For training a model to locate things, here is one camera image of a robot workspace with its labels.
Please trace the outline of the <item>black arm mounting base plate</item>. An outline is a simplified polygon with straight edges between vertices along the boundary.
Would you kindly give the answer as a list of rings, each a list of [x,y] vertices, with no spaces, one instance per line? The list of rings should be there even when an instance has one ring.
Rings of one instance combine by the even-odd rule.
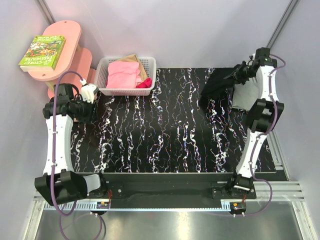
[[[230,190],[232,173],[103,173],[113,211],[212,211],[221,201],[256,198]]]

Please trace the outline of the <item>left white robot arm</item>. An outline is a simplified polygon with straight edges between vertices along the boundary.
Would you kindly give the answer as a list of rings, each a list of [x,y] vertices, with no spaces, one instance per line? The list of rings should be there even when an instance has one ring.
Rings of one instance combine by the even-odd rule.
[[[80,175],[74,172],[71,161],[71,133],[74,121],[92,124],[97,120],[98,87],[85,84],[77,94],[74,85],[62,83],[57,97],[53,97],[43,110],[47,125],[47,157],[43,175],[35,178],[34,186],[50,206],[85,199],[92,193],[103,198],[108,186],[99,173]]]

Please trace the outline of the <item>black daisy print t-shirt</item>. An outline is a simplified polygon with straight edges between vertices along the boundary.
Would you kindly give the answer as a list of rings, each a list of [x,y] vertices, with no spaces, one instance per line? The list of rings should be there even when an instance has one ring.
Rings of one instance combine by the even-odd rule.
[[[215,68],[204,88],[201,91],[201,96],[212,100],[217,100],[226,90],[233,89],[235,80],[225,78],[234,72],[235,68]]]

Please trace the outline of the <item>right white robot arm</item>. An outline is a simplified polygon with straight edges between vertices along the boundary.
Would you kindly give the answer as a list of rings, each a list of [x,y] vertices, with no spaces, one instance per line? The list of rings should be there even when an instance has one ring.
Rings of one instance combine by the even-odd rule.
[[[247,138],[241,159],[228,181],[225,192],[231,198],[242,198],[254,189],[255,167],[259,153],[267,135],[274,129],[283,110],[276,92],[277,60],[267,47],[258,48],[250,58],[251,63],[243,61],[240,66],[226,77],[236,84],[245,84],[249,79],[258,83],[258,97],[247,113],[245,125]]]

